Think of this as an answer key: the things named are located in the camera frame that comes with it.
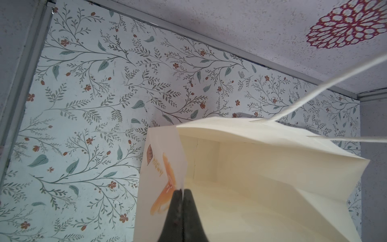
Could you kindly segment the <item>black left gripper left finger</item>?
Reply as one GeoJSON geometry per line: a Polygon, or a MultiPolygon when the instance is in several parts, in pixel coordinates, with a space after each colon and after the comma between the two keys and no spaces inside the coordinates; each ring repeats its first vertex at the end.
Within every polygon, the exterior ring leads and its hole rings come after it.
{"type": "Polygon", "coordinates": [[[183,241],[182,203],[182,190],[174,191],[158,242],[183,241]]]}

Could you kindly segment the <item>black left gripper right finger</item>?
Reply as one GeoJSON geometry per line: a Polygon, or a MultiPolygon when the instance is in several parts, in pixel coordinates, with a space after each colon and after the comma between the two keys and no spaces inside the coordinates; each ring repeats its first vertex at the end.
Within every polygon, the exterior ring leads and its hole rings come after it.
{"type": "Polygon", "coordinates": [[[182,237],[184,242],[208,242],[191,190],[185,189],[182,200],[182,237]]]}

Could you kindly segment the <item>printed paper bakery bag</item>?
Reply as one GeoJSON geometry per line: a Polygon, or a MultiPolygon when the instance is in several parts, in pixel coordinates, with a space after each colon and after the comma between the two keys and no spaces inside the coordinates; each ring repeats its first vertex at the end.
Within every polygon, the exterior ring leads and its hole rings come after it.
{"type": "Polygon", "coordinates": [[[279,123],[359,64],[268,119],[205,118],[149,128],[134,241],[157,242],[173,192],[191,190],[210,242],[358,242],[346,201],[369,160],[334,138],[279,123]]]}

